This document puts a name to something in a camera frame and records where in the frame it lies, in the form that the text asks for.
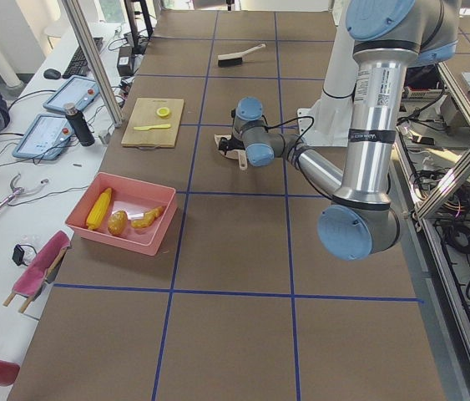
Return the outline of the black gripper at dustpan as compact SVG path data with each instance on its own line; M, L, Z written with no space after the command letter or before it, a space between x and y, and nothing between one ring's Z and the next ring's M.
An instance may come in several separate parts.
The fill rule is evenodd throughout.
M244 150L243 143L232 135L218 135L217 148L228 159L238 159L239 153Z

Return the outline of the grey robot arm holding dustpan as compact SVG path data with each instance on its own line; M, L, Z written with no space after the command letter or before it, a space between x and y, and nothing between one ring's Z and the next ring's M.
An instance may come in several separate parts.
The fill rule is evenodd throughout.
M450 59L457 47L458 1L351 1L341 15L326 82L346 117L346 163L338 168L304 135L274 134L261 102L243 98L232 111L227 153L245 152L254 167L289 161L329 199L317 231L343 260L360 260L398 241L400 221L387 194L407 69Z

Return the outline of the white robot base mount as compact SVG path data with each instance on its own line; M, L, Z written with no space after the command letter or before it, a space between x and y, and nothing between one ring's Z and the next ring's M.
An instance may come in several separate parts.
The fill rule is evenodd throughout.
M346 147L351 124L349 99L318 99L311 108L297 110L302 140L316 147Z

